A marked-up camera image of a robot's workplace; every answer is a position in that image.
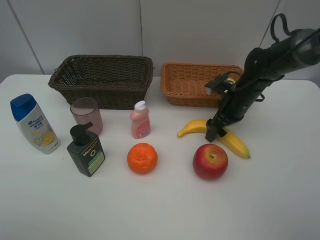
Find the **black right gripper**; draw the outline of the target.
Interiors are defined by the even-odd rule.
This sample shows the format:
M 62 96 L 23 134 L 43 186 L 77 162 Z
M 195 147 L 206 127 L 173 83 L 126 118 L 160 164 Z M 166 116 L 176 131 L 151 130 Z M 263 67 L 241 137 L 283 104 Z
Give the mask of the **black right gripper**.
M 213 118 L 206 122 L 205 139 L 212 143 L 217 134 L 223 138 L 227 134 L 227 127 L 234 123 L 241 121 L 250 108 L 250 106 L 258 98 L 258 91 L 254 89 L 243 89 L 232 93 L 228 101 L 219 107 L 217 113 Z

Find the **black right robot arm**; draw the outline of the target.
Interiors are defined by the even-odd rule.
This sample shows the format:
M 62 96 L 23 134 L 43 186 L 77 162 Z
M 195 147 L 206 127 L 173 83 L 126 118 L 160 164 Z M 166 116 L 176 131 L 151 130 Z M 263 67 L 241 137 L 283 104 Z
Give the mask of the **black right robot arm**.
M 221 96 L 218 110 L 206 122 L 207 141 L 226 135 L 224 127 L 241 121 L 254 102 L 265 99 L 263 91 L 272 83 L 320 62 L 320 31 L 299 29 L 271 47 L 254 48 L 247 56 L 244 72 L 236 83 L 228 83 L 230 71 L 216 76 L 205 87 Z

